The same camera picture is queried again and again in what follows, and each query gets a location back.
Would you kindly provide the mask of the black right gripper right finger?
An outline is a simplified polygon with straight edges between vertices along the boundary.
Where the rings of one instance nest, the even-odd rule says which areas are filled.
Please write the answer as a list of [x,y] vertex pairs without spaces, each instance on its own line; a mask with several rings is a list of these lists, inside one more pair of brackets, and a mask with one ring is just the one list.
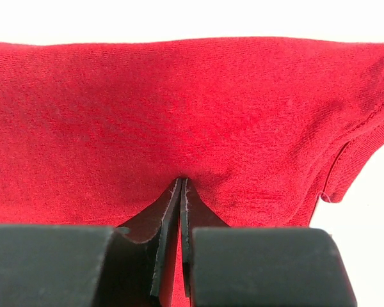
[[339,249],[324,230],[231,227],[182,182],[185,294],[192,306],[356,306]]

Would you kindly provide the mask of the dark red t shirt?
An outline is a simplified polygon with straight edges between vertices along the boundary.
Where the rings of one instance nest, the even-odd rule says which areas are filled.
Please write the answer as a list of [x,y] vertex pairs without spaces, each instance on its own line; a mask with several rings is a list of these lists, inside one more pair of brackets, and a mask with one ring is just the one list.
[[188,178],[231,227],[310,228],[383,144],[384,43],[0,43],[0,224],[117,227]]

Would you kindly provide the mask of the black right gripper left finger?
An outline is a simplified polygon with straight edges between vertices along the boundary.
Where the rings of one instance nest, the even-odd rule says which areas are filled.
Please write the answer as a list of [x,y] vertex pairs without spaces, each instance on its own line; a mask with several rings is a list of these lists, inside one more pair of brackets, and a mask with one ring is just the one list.
[[182,180],[117,227],[0,224],[0,306],[169,306]]

